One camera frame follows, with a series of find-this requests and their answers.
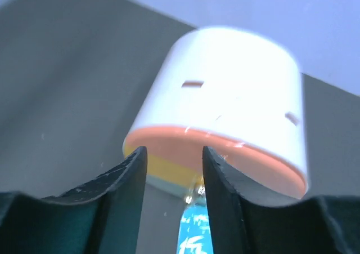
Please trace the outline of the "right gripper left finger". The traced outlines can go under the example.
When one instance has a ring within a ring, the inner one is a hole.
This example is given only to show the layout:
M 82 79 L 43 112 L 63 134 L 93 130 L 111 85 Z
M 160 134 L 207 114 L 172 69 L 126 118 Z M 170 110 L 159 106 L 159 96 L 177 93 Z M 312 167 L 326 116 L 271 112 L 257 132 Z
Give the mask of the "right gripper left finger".
M 147 173 L 141 146 L 62 195 L 1 194 L 2 253 L 135 253 Z

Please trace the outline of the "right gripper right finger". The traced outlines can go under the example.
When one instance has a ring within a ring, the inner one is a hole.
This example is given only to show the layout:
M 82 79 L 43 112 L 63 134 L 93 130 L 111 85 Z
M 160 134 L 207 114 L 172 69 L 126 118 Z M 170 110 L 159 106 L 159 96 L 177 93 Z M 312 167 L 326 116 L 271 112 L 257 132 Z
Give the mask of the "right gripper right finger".
M 359 198 L 290 203 L 204 147 L 202 168 L 215 253 L 358 253 Z

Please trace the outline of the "yellow drawer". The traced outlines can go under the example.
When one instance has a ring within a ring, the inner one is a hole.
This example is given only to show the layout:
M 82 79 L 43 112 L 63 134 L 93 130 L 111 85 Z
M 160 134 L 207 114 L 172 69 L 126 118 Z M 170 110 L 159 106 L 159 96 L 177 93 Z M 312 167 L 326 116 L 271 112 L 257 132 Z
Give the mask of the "yellow drawer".
M 173 144 L 143 144 L 147 148 L 147 181 L 170 192 L 186 192 L 203 174 L 199 148 Z

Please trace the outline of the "orange top drawer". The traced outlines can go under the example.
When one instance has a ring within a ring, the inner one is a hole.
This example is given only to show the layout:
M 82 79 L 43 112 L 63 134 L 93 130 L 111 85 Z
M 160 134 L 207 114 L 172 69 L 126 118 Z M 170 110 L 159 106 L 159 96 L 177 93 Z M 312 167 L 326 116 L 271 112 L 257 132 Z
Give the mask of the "orange top drawer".
M 302 198 L 308 183 L 299 170 L 274 154 L 211 132 L 180 126 L 150 126 L 132 130 L 123 153 L 145 146 L 152 177 L 190 188 L 203 175 L 203 147 L 210 146 L 230 165 L 265 187 Z

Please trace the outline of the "white drawer organizer shell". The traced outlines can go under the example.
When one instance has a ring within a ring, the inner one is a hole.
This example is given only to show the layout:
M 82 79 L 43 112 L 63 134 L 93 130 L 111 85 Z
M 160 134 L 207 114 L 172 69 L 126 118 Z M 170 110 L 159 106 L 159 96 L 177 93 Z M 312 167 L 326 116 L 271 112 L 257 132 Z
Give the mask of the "white drawer organizer shell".
M 150 126 L 245 142 L 289 162 L 309 188 L 302 75 L 286 49 L 259 35 L 209 26 L 180 37 L 129 132 Z

